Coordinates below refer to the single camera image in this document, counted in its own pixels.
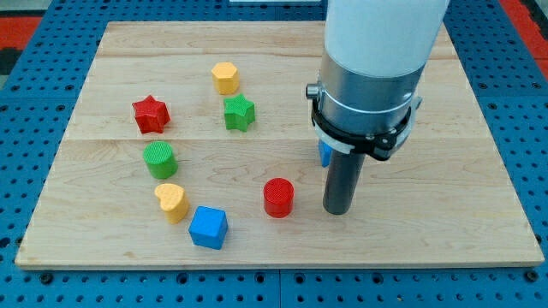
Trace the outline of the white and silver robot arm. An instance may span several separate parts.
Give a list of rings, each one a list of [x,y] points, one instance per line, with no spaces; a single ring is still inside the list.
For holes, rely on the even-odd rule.
[[[447,0],[330,0],[318,80],[307,85],[317,135],[343,154],[389,159],[410,135],[416,88]]]

